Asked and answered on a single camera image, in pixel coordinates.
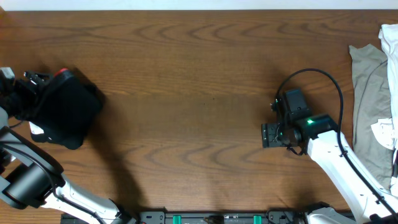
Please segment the black leggings with grey waistband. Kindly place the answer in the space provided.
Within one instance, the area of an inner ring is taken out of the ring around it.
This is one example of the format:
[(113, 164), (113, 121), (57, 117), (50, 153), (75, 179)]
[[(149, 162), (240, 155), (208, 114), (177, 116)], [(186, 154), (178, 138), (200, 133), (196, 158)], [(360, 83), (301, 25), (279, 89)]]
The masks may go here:
[(29, 122), (45, 133), (83, 135), (101, 111), (103, 104), (97, 97), (96, 86), (83, 83), (69, 69), (59, 70), (44, 88)]

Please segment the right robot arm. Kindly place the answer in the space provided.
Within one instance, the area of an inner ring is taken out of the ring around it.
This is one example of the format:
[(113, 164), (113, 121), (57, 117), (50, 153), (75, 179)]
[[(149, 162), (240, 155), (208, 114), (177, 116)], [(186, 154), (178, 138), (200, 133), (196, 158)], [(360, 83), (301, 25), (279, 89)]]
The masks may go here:
[(397, 223), (397, 197), (365, 168), (329, 115), (266, 123), (261, 133), (264, 148), (284, 147), (316, 162), (343, 196), (356, 223)]

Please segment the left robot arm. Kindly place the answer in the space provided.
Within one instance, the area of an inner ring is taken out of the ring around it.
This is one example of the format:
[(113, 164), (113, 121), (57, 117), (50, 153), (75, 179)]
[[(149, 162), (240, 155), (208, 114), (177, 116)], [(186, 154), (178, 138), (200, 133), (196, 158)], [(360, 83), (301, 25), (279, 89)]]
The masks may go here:
[(22, 79), (1, 68), (1, 170), (21, 162), (1, 178), (1, 200), (20, 210), (60, 210), (87, 223), (136, 223), (111, 199), (73, 184), (60, 163), (36, 146), (78, 149), (101, 109), (96, 87), (67, 68), (54, 75), (26, 71)]

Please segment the folded white printed shirt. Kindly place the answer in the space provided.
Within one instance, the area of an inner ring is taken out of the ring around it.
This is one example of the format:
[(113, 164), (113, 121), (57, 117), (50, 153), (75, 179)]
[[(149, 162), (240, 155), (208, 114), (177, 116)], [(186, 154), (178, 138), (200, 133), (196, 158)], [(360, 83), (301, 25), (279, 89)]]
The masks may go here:
[(44, 130), (40, 127), (38, 127), (36, 124), (29, 122), (29, 126), (30, 126), (30, 132), (33, 135), (39, 135), (39, 134), (43, 134)]

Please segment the beige garment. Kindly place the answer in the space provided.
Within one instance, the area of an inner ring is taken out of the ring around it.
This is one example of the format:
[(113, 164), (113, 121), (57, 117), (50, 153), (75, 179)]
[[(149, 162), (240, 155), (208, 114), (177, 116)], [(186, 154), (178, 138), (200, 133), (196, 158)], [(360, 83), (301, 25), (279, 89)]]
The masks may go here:
[(387, 56), (375, 46), (349, 46), (354, 87), (353, 150), (371, 175), (390, 189), (393, 150), (380, 144), (371, 129), (379, 119), (391, 118)]

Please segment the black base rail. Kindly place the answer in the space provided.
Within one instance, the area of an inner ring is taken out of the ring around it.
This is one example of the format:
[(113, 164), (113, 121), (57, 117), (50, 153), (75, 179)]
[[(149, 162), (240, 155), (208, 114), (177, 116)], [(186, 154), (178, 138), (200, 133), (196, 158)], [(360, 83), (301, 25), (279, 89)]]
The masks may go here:
[(167, 212), (146, 211), (133, 215), (118, 215), (115, 223), (134, 224), (268, 224), (307, 223), (308, 213), (293, 210), (268, 210), (248, 212)]

